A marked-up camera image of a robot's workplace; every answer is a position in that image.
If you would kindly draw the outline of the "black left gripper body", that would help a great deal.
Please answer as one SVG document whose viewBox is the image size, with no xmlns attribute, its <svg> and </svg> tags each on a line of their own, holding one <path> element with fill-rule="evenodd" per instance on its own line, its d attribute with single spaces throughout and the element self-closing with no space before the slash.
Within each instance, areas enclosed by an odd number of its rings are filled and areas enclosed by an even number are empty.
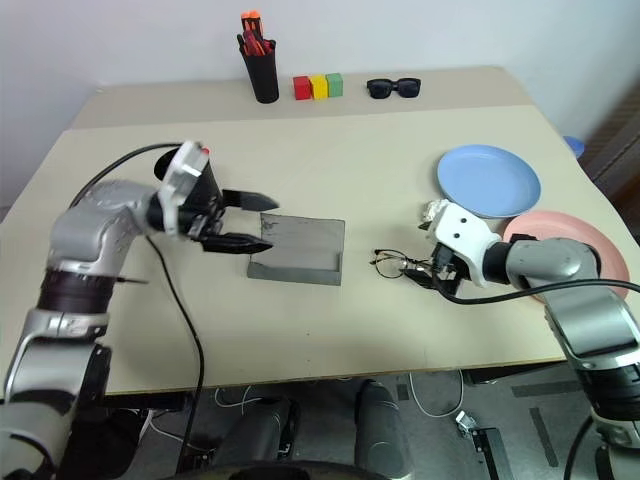
<svg viewBox="0 0 640 480">
<path fill-rule="evenodd" d="M 191 193 L 178 208 L 178 237 L 202 246 L 224 246 L 221 234 L 225 213 L 224 195 Z"/>
</svg>

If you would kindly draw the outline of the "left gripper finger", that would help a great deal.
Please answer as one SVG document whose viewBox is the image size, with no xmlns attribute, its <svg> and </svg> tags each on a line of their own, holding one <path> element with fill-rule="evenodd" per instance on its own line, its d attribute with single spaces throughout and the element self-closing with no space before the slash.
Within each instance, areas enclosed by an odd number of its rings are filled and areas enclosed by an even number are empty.
<svg viewBox="0 0 640 480">
<path fill-rule="evenodd" d="M 241 233 L 202 237 L 200 244 L 205 252 L 233 255 L 252 255 L 273 247 L 273 244 L 266 240 Z"/>
<path fill-rule="evenodd" d="M 279 207 L 274 199 L 257 192 L 223 189 L 222 195 L 226 207 L 244 211 L 269 211 Z"/>
</svg>

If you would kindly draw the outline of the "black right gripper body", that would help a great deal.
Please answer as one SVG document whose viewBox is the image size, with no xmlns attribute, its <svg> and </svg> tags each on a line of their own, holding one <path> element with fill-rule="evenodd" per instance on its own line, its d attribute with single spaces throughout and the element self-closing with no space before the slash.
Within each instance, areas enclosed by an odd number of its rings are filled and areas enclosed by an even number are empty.
<svg viewBox="0 0 640 480">
<path fill-rule="evenodd" d="M 461 284 L 470 281 L 469 268 L 449 247 L 437 243 L 431 256 L 431 282 L 442 296 L 456 296 Z"/>
</svg>

